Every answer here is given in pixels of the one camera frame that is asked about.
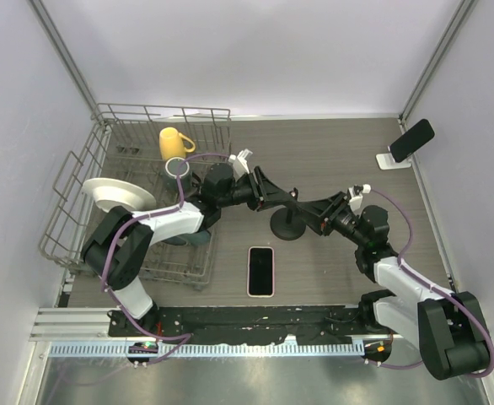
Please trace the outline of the black clamp phone stand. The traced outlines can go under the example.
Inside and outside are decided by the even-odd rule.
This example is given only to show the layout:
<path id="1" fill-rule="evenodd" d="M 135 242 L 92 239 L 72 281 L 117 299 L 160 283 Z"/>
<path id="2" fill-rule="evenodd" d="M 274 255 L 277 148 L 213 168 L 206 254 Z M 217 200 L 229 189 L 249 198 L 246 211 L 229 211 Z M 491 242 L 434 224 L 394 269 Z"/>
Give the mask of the black clamp phone stand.
<path id="1" fill-rule="evenodd" d="M 278 239 L 297 240 L 306 230 L 306 224 L 299 217 L 297 200 L 298 189 L 294 187 L 287 197 L 279 197 L 275 202 L 280 208 L 271 215 L 270 228 Z"/>

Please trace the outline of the black case phone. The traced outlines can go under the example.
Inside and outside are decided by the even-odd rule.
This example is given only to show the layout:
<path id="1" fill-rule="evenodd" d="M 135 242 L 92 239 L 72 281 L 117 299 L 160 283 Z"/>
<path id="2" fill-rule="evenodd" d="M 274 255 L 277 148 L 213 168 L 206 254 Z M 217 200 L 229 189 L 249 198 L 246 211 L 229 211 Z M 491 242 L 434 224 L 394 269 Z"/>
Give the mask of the black case phone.
<path id="1" fill-rule="evenodd" d="M 389 152 L 396 163 L 401 163 L 431 141 L 434 136 L 435 132 L 430 121 L 421 119 L 389 146 Z"/>

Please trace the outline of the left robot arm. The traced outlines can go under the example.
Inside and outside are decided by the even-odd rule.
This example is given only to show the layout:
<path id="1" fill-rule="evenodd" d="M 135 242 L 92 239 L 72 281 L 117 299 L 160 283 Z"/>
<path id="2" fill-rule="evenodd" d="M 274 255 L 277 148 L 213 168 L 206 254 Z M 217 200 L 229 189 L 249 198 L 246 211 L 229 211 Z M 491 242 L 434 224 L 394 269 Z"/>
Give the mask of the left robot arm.
<path id="1" fill-rule="evenodd" d="M 173 206 L 133 213 L 114 206 L 85 242 L 81 257 L 120 306 L 128 327 L 140 337 L 152 336 L 157 332 L 159 309 L 139 278 L 151 246 L 206 234 L 226 207 L 244 204 L 253 211 L 286 211 L 294 210 L 297 200 L 297 189 L 282 190 L 260 167 L 236 177 L 232 165 L 217 163 L 197 192 L 181 193 Z"/>

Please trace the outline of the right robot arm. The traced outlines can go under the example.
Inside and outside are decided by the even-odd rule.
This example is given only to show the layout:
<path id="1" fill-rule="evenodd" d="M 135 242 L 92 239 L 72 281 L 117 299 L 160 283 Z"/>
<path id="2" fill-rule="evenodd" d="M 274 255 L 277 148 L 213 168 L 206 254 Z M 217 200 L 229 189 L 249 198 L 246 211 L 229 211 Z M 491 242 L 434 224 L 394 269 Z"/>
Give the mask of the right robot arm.
<path id="1" fill-rule="evenodd" d="M 405 262 L 389 243 L 389 215 L 368 205 L 352 210 L 354 197 L 343 192 L 324 200 L 299 202 L 299 218 L 319 235 L 336 231 L 357 247 L 361 273 L 382 290 L 363 298 L 359 326 L 369 333 L 387 327 L 412 343 L 438 380 L 459 375 L 482 378 L 494 370 L 494 346 L 478 299 L 432 282 Z"/>

